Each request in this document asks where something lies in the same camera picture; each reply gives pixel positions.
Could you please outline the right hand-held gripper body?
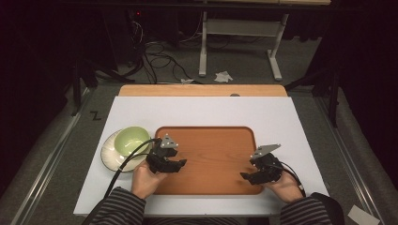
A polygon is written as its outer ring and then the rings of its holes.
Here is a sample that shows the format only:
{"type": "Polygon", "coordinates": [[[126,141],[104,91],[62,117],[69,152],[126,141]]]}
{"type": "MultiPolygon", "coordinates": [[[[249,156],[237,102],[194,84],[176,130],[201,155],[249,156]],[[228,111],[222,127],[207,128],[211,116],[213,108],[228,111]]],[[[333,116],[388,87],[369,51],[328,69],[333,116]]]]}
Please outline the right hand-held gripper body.
{"type": "Polygon", "coordinates": [[[276,182],[282,175],[282,163],[271,154],[272,151],[279,147],[279,144],[261,145],[251,155],[251,158],[258,158],[260,160],[261,166],[259,169],[256,169],[257,172],[262,173],[262,184],[276,182]]]}

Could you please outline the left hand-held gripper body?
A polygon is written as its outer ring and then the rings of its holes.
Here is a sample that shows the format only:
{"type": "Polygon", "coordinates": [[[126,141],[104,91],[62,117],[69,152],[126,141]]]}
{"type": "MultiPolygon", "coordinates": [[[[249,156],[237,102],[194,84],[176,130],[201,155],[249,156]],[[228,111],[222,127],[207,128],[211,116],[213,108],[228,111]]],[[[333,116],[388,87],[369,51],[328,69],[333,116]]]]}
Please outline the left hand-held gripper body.
{"type": "Polygon", "coordinates": [[[172,160],[166,156],[167,150],[177,147],[178,144],[168,134],[165,134],[162,139],[157,139],[145,159],[149,164],[150,171],[153,173],[170,173],[169,162],[172,160]]]}

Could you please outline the person's right hand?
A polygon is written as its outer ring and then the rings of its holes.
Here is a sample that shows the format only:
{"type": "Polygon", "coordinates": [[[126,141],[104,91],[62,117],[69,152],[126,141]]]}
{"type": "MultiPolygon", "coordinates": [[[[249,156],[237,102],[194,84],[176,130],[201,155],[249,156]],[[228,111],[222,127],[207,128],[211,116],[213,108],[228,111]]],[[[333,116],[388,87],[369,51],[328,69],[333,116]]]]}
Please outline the person's right hand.
{"type": "Polygon", "coordinates": [[[303,198],[298,183],[288,172],[282,172],[278,181],[265,183],[263,187],[270,189],[284,203],[292,203],[303,198]]]}

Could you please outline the person's left hand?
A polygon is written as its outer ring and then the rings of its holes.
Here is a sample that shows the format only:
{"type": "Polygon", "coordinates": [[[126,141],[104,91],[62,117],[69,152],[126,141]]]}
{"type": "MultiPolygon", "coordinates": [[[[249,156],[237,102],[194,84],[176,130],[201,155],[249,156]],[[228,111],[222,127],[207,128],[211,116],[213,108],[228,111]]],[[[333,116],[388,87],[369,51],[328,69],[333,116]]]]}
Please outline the person's left hand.
{"type": "Polygon", "coordinates": [[[149,164],[144,160],[134,169],[131,193],[144,200],[156,191],[166,177],[164,172],[150,171],[149,164]]]}

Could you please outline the green bowl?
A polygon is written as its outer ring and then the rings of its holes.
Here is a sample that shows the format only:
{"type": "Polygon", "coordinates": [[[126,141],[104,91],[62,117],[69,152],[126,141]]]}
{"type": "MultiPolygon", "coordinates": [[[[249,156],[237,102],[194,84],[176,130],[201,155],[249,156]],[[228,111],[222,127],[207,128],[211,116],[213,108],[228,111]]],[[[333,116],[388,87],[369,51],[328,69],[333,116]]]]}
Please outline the green bowl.
{"type": "Polygon", "coordinates": [[[142,127],[126,127],[121,129],[115,137],[115,150],[121,156],[129,156],[132,152],[139,154],[148,147],[150,136],[142,127]]]}

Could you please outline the wooden tray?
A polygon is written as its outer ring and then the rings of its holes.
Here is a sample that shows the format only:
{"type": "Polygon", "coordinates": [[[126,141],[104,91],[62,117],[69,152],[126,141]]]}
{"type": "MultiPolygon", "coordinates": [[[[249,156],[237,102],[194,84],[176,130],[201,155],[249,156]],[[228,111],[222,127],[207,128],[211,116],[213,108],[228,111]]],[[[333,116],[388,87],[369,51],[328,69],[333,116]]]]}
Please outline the wooden tray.
{"type": "Polygon", "coordinates": [[[263,188],[244,180],[256,143],[248,127],[160,127],[177,144],[175,160],[187,163],[157,188],[158,195],[256,195],[263,188]]]}

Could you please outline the white ribbed plate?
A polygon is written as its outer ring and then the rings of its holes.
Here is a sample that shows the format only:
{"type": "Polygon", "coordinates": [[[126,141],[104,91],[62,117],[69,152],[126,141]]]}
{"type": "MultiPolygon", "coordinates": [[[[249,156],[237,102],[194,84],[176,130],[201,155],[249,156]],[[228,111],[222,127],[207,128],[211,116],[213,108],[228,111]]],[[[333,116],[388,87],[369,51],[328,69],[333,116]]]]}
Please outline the white ribbed plate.
{"type": "MultiPolygon", "coordinates": [[[[111,171],[117,171],[119,167],[122,165],[122,163],[128,158],[126,156],[121,156],[116,150],[115,150],[115,137],[118,134],[118,132],[115,132],[112,134],[102,145],[101,151],[100,151],[100,158],[103,162],[103,164],[111,171]]],[[[134,158],[131,159],[127,165],[124,167],[123,172],[130,172],[132,171],[142,160],[145,159],[145,154],[149,151],[150,143],[148,144],[147,149],[144,152],[141,152],[139,154],[134,154],[134,158]]]]}

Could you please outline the white table mat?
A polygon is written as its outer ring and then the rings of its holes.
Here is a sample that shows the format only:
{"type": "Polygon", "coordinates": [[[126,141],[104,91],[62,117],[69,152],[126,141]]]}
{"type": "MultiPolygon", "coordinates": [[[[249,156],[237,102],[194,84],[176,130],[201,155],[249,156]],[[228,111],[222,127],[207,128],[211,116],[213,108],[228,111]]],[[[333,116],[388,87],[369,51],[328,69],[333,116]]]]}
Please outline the white table mat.
{"type": "MultiPolygon", "coordinates": [[[[274,156],[293,168],[306,193],[328,192],[290,97],[116,97],[99,145],[130,126],[144,128],[152,138],[162,127],[247,127],[256,148],[280,145],[274,156]]],[[[262,217],[279,214],[282,206],[265,188],[256,195],[155,193],[146,200],[145,216],[262,217]]]]}

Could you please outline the black tripod stand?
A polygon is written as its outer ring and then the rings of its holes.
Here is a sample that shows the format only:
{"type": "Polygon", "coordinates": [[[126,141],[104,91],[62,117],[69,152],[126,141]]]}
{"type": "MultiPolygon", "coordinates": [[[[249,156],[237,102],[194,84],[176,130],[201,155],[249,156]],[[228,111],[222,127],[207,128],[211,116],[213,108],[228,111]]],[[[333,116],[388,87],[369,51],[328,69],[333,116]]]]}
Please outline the black tripod stand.
{"type": "Polygon", "coordinates": [[[135,80],[128,79],[115,71],[103,67],[88,59],[77,59],[72,68],[72,93],[74,109],[72,115],[75,116],[83,107],[83,94],[81,84],[84,83],[87,88],[96,88],[98,80],[96,71],[104,73],[108,77],[121,83],[135,83],[135,80]]]}
{"type": "Polygon", "coordinates": [[[298,80],[295,80],[284,86],[286,91],[293,90],[294,88],[302,85],[313,84],[312,94],[314,97],[328,97],[328,118],[331,124],[337,127],[337,106],[338,90],[339,90],[339,74],[336,70],[323,68],[317,72],[310,73],[298,80]]]}

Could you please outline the flat white paper sheet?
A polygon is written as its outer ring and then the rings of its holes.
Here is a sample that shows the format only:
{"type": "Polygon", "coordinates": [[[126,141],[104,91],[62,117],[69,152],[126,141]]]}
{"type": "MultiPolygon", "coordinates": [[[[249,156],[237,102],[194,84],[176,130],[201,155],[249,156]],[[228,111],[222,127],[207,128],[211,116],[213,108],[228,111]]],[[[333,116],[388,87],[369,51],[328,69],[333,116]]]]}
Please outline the flat white paper sheet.
{"type": "Polygon", "coordinates": [[[348,216],[358,225],[378,225],[380,220],[367,212],[363,211],[356,205],[350,209],[348,216]]]}

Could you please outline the white desk frame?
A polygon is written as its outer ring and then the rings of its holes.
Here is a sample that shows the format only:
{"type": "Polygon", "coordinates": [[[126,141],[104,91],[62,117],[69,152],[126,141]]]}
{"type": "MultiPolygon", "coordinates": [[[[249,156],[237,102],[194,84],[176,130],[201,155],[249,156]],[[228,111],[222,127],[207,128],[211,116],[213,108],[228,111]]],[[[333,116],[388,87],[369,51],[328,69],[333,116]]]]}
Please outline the white desk frame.
{"type": "Polygon", "coordinates": [[[289,15],[284,14],[277,22],[242,21],[227,19],[209,19],[207,12],[202,13],[202,37],[199,57],[198,74],[200,77],[207,75],[207,36],[226,35],[258,38],[275,38],[272,49],[267,50],[268,61],[275,81],[281,81],[283,76],[276,59],[277,51],[287,25],[289,15]]]}

